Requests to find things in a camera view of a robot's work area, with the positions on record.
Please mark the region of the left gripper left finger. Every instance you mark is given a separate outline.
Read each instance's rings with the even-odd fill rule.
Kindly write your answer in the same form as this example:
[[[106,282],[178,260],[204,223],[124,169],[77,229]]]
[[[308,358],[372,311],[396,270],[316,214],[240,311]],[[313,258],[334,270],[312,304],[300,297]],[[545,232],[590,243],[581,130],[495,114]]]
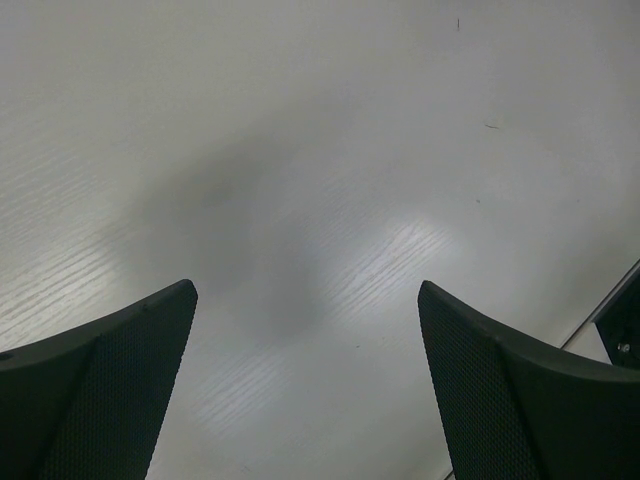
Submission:
[[[3,352],[2,478],[145,478],[196,305],[184,279]]]

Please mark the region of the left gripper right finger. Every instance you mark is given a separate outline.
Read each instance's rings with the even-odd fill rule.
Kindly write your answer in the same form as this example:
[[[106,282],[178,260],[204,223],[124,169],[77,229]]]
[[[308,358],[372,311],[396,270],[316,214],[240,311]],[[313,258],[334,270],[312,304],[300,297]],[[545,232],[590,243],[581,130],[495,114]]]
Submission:
[[[638,478],[638,371],[546,344],[430,281],[417,303],[456,478]]]

